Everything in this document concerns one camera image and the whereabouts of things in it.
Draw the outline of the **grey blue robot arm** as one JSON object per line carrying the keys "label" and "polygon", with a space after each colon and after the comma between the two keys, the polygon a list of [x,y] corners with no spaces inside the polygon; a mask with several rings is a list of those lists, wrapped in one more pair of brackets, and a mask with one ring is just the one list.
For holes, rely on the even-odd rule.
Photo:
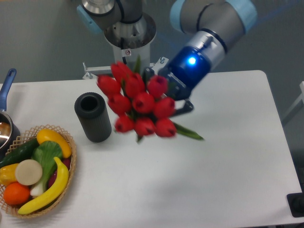
{"label": "grey blue robot arm", "polygon": [[84,0],[76,10],[91,32],[104,34],[115,61],[135,69],[140,60],[139,71],[145,78],[158,74],[168,79],[173,85],[168,96],[184,101],[176,115],[193,110],[192,90],[257,20],[257,10],[249,0],[177,0],[170,10],[171,25],[192,38],[174,58],[151,67],[156,25],[143,12],[140,0]]}

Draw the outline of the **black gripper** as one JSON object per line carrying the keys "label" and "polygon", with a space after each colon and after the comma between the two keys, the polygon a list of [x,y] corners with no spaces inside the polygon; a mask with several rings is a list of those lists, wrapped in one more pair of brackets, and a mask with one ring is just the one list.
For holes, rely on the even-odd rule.
{"label": "black gripper", "polygon": [[[169,82],[167,96],[174,100],[184,100],[181,108],[178,108],[172,117],[188,114],[194,110],[193,103],[188,99],[192,90],[225,56],[225,50],[221,45],[196,48],[185,46],[171,59],[158,75]],[[142,73],[144,83],[148,83],[156,75],[151,67],[146,67]]]}

